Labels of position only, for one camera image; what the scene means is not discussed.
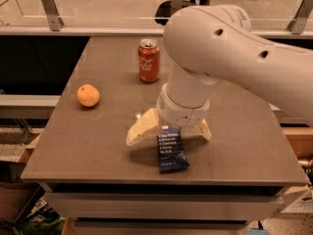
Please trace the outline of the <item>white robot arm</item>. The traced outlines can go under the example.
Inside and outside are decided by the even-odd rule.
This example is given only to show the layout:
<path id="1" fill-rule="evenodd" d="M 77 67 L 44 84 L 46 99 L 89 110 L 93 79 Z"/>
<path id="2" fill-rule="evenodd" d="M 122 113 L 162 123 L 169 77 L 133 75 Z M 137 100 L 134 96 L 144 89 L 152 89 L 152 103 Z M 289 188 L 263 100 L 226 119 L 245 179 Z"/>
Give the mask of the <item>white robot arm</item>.
<path id="1" fill-rule="evenodd" d="M 245 10 L 233 5 L 191 6 L 173 14 L 163 44 L 176 66 L 156 107 L 128 130 L 131 146 L 164 125 L 211 138 L 204 120 L 208 95 L 227 80 L 307 125 L 313 123 L 313 53 L 250 32 Z"/>

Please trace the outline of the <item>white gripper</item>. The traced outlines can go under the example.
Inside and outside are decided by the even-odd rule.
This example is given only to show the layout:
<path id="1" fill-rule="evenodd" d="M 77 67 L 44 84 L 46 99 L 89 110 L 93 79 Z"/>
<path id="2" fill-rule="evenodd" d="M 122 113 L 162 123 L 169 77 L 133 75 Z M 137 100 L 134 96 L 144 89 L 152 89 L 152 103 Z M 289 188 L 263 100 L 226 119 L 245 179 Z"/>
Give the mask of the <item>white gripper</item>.
<path id="1" fill-rule="evenodd" d="M 182 130 L 184 137 L 201 136 L 205 140 L 211 139 L 211 132 L 204 119 L 209 109 L 209 100 L 199 108 L 186 108 L 175 103 L 166 92 L 167 84 L 161 88 L 156 101 L 156 108 L 148 109 L 130 127 L 126 135 L 126 145 L 133 146 L 143 141 L 149 134 L 159 130 L 159 118 L 164 125 L 185 127 Z"/>

